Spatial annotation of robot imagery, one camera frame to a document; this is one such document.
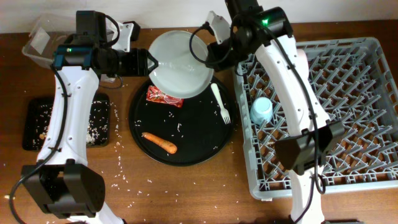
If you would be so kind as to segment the red snack wrapper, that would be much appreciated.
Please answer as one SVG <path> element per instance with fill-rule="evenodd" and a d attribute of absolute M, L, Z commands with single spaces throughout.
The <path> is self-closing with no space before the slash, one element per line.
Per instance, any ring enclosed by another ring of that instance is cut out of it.
<path fill-rule="evenodd" d="M 162 103 L 166 105 L 173 105 L 181 108 L 183 105 L 183 99 L 175 98 L 170 95 L 165 94 L 159 90 L 156 86 L 150 85 L 147 89 L 146 100 L 154 103 Z"/>

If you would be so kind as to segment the grey plastic plate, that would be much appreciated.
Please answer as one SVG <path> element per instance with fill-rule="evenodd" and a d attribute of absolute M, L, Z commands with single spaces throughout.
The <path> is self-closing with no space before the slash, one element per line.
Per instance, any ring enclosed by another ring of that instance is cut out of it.
<path fill-rule="evenodd" d="M 150 73 L 152 83 L 174 98 L 192 98 L 203 92 L 213 79 L 214 70 L 197 61 L 204 60 L 208 50 L 204 41 L 182 30 L 172 30 L 158 36 L 150 45 L 149 53 L 158 61 Z"/>

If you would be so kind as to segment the light blue plastic cup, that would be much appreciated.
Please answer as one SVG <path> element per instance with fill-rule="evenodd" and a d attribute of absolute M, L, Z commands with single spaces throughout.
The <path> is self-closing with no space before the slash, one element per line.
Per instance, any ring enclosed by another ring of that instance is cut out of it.
<path fill-rule="evenodd" d="M 254 100 L 249 115 L 254 124 L 261 125 L 263 122 L 269 123 L 273 114 L 272 102 L 266 97 L 259 97 Z"/>

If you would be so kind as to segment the orange carrot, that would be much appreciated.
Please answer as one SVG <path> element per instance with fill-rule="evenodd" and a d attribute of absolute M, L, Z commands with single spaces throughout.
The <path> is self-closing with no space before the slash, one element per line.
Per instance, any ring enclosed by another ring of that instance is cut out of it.
<path fill-rule="evenodd" d="M 161 147 L 162 149 L 167 151 L 169 154 L 175 154 L 177 152 L 177 146 L 170 141 L 164 140 L 164 139 L 162 139 L 154 134 L 148 133 L 148 132 L 143 132 L 142 136 L 145 139 L 158 145 L 159 147 Z"/>

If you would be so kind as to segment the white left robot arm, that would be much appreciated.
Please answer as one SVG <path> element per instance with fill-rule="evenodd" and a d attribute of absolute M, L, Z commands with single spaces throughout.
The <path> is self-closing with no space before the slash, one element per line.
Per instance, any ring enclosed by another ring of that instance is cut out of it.
<path fill-rule="evenodd" d="M 102 75 L 146 77 L 158 66 L 146 49 L 133 49 L 140 26 L 113 22 L 102 12 L 78 11 L 76 31 L 59 45 L 51 69 L 55 99 L 47 136 L 34 165 L 21 170 L 23 185 L 44 213 L 73 223 L 121 223 L 105 203 L 103 177 L 88 167 L 86 133 Z"/>

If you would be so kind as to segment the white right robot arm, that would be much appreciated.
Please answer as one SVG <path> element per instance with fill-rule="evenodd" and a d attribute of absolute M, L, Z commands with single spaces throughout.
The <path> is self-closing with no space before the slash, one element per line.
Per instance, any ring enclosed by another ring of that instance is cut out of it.
<path fill-rule="evenodd" d="M 327 155 L 345 129 L 332 121 L 309 82 L 309 65 L 296 46 L 293 28 L 281 7 L 265 10 L 257 1 L 226 1 L 231 22 L 210 11 L 202 29 L 215 36 L 204 61 L 219 72 L 254 54 L 265 69 L 282 105 L 288 137 L 275 142 L 277 159 L 288 170 L 292 223 L 324 223 L 322 171 Z"/>

